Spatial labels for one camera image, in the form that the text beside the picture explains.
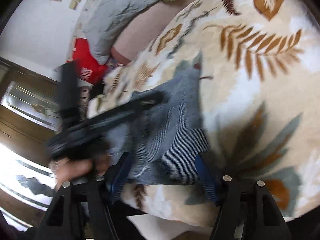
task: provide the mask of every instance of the screw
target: screw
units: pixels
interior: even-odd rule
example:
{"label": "screw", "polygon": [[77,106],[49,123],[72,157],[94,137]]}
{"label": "screw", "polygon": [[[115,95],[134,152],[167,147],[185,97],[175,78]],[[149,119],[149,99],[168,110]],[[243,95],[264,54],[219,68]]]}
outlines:
{"label": "screw", "polygon": [[231,176],[229,176],[229,175],[224,175],[222,178],[224,181],[231,181],[232,180]]}
{"label": "screw", "polygon": [[104,180],[104,176],[103,175],[98,175],[96,177],[96,181],[102,181],[102,180]]}
{"label": "screw", "polygon": [[140,102],[141,105],[151,105],[151,104],[155,104],[155,103],[156,103],[155,100],[147,100],[147,101]]}
{"label": "screw", "polygon": [[62,186],[63,187],[69,187],[71,185],[71,182],[70,181],[65,181]]}
{"label": "screw", "polygon": [[265,186],[265,183],[262,180],[258,180],[257,184],[258,184],[259,187],[264,187]]}

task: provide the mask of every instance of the hand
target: hand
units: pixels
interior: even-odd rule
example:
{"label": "hand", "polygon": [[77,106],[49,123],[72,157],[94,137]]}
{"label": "hand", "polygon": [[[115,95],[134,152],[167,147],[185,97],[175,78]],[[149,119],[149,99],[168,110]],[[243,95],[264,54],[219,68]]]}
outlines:
{"label": "hand", "polygon": [[[97,175],[104,174],[109,168],[109,155],[103,154],[96,158]],[[60,161],[59,168],[56,171],[57,185],[55,190],[58,191],[65,181],[71,181],[86,175],[92,169],[92,160],[70,161],[64,159]]]}

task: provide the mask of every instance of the red bag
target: red bag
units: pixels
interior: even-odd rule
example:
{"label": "red bag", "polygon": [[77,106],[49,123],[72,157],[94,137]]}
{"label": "red bag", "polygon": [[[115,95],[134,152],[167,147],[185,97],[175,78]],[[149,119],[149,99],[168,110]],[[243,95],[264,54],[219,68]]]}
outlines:
{"label": "red bag", "polygon": [[89,43],[86,39],[76,38],[72,60],[77,63],[79,78],[93,85],[103,78],[108,69],[106,65],[99,65],[95,58],[91,56]]}

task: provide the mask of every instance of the white wall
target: white wall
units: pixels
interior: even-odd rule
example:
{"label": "white wall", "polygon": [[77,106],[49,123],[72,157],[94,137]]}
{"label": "white wall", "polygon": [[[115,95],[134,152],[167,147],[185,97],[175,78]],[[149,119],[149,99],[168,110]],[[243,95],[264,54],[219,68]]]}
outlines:
{"label": "white wall", "polygon": [[0,56],[55,79],[65,63],[71,35],[86,2],[76,10],[71,0],[23,0],[0,35]]}

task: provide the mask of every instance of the bedsheet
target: bedsheet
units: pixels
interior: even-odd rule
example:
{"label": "bedsheet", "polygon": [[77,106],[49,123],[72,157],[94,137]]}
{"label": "bedsheet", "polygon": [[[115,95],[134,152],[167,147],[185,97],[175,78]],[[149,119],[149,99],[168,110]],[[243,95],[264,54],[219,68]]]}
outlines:
{"label": "bedsheet", "polygon": [[[196,0],[107,77],[89,117],[172,79],[200,51],[203,128],[219,165],[265,181],[286,220],[318,206],[320,34],[300,0]],[[218,211],[201,185],[126,184],[122,200],[198,226],[213,226]]]}

